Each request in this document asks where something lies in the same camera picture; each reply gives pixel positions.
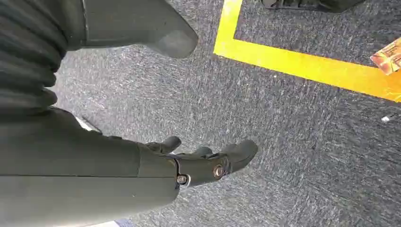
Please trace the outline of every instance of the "black shoe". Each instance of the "black shoe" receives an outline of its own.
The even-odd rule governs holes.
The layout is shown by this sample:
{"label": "black shoe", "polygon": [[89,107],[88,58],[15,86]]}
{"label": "black shoe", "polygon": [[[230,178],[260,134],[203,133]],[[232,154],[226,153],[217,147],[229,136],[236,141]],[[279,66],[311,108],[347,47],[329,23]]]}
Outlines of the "black shoe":
{"label": "black shoe", "polygon": [[262,0],[267,9],[303,9],[342,13],[365,0]]}

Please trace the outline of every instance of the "robotic hand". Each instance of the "robotic hand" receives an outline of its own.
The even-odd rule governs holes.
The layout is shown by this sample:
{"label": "robotic hand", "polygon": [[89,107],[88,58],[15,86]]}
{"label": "robotic hand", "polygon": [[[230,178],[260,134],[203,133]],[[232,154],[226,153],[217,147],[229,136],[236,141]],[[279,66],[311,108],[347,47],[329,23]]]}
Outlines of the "robotic hand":
{"label": "robotic hand", "polygon": [[180,187],[218,181],[257,152],[172,154],[82,129],[45,87],[67,50],[141,43],[176,58],[197,36],[164,0],[0,0],[0,226],[85,226],[171,203]]}

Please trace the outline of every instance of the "metal screw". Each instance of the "metal screw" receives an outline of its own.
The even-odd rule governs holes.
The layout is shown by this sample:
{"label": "metal screw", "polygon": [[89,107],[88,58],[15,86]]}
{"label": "metal screw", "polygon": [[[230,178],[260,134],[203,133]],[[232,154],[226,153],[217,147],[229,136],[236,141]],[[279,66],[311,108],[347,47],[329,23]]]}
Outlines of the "metal screw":
{"label": "metal screw", "polygon": [[185,183],[187,183],[187,180],[188,180],[188,178],[185,175],[177,176],[177,183],[179,183],[179,184],[185,184]]}
{"label": "metal screw", "polygon": [[224,175],[224,168],[222,165],[217,165],[213,169],[213,174],[215,178],[221,178]]}

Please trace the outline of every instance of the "yellow tape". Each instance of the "yellow tape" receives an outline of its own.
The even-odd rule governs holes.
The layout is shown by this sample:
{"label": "yellow tape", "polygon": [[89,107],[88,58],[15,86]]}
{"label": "yellow tape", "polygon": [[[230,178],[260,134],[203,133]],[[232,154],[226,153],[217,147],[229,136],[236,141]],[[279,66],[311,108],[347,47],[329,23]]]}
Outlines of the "yellow tape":
{"label": "yellow tape", "polygon": [[234,39],[243,0],[225,0],[214,53],[348,90],[401,101],[401,72],[386,76],[377,68]]}

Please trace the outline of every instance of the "paper wrapper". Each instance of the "paper wrapper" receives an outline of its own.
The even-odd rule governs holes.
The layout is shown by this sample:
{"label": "paper wrapper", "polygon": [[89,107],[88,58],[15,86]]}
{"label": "paper wrapper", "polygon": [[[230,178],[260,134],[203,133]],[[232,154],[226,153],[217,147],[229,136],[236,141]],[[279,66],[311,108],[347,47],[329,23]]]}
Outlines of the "paper wrapper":
{"label": "paper wrapper", "polygon": [[401,38],[375,53],[370,59],[386,75],[401,69]]}

